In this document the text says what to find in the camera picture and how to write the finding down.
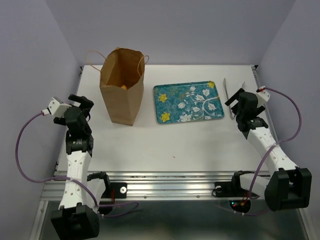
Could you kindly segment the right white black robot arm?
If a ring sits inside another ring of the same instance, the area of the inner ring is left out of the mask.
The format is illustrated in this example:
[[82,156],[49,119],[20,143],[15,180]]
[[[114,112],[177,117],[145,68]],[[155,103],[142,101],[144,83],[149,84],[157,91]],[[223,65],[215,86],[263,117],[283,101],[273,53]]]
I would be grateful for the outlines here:
[[259,117],[270,99],[269,87],[259,87],[255,93],[240,88],[225,102],[231,107],[239,131],[261,156],[257,169],[235,172],[230,189],[235,195],[247,191],[248,197],[264,198],[267,207],[275,212],[303,209],[309,206],[312,174],[300,168],[282,150],[283,140],[275,140],[268,124]]

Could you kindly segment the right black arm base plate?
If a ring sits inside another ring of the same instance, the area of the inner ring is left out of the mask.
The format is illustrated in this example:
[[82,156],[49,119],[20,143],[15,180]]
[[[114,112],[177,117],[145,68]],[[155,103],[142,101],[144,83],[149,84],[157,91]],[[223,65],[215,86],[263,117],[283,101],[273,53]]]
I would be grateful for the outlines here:
[[[217,181],[214,183],[212,194],[217,198],[242,198],[247,196],[250,190],[251,181]],[[266,187],[261,184],[254,184],[251,189],[251,196],[264,196]]]

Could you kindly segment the teal floral tray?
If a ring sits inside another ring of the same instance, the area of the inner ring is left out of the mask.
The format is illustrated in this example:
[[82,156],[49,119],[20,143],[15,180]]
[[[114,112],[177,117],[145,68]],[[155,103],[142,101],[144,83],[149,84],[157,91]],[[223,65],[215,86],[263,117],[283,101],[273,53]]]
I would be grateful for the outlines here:
[[153,97],[156,120],[161,125],[219,120],[225,116],[213,81],[156,85]]

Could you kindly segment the aluminium front rail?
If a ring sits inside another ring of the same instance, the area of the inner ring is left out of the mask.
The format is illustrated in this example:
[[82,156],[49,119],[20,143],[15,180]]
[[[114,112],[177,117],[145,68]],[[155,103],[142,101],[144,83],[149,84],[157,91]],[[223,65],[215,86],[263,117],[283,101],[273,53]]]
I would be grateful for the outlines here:
[[215,200],[215,182],[231,180],[233,171],[109,172],[113,183],[127,183],[125,201]]

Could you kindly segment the brown paper bag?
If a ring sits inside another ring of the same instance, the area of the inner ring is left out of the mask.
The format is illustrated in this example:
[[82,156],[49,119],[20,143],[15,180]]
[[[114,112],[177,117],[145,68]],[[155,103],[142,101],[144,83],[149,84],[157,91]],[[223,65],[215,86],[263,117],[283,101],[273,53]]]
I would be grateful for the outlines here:
[[115,48],[104,56],[99,89],[112,123],[133,126],[144,94],[145,66],[149,58],[129,48]]

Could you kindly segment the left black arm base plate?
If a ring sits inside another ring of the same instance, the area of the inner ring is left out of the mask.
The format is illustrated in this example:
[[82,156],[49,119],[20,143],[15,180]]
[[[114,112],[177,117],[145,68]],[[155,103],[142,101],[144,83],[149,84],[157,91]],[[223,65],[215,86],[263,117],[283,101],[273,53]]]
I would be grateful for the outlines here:
[[126,182],[111,182],[102,194],[102,199],[110,199],[115,201],[116,199],[127,198],[128,185]]

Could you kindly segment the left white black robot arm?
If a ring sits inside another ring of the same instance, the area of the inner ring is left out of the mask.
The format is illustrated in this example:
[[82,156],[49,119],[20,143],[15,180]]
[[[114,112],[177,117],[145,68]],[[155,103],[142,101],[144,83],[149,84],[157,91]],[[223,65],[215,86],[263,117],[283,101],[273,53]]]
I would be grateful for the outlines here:
[[47,108],[55,124],[67,127],[67,174],[62,177],[65,187],[58,210],[51,213],[50,220],[61,240],[86,240],[99,235],[99,202],[111,193],[111,184],[105,172],[88,173],[94,148],[88,121],[94,103],[74,94],[68,98],[79,106],[53,97]]

